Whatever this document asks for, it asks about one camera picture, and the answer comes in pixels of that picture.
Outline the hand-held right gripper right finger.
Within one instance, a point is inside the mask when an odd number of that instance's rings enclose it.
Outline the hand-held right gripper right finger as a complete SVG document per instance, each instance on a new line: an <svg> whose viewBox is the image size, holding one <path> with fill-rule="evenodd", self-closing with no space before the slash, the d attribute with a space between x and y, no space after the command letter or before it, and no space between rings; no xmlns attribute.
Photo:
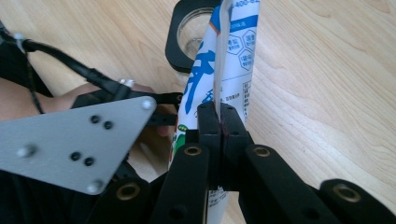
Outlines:
<svg viewBox="0 0 396 224"><path fill-rule="evenodd" d="M240 190L244 180L243 158L250 135L233 106L222 104L220 117L223 134L221 184L225 190Z"/></svg>

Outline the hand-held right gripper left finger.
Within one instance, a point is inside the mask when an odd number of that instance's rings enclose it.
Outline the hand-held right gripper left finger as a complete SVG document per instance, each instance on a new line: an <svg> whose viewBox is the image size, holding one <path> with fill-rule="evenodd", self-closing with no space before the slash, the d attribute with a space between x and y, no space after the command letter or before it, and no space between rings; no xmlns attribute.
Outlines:
<svg viewBox="0 0 396 224"><path fill-rule="evenodd" d="M214 104L204 103L197 107L197 127L187 130L186 142L197 143L208 149L208 184L211 190L219 185L220 126Z"/></svg>

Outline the white and blue bag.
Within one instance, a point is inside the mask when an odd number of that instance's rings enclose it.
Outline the white and blue bag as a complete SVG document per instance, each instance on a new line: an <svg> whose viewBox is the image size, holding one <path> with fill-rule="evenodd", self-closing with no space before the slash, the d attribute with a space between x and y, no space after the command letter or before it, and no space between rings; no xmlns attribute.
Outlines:
<svg viewBox="0 0 396 224"><path fill-rule="evenodd" d="M261 0L220 0L209 9L177 112L171 157L186 143L186 132L198 127L200 104L231 105L247 120L260 5Z"/></svg>

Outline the square glass jar black lid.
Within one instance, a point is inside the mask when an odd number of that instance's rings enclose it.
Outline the square glass jar black lid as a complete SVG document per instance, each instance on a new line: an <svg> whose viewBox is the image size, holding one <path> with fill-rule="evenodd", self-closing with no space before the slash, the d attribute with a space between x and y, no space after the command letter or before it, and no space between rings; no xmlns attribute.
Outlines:
<svg viewBox="0 0 396 224"><path fill-rule="evenodd" d="M193 59L188 57L177 41L178 30L181 28L182 22L187 21L188 17L195 12L206 10L211 14L219 3L220 0L179 0L176 3L165 45L165 57L176 71L189 73L193 65Z"/></svg>

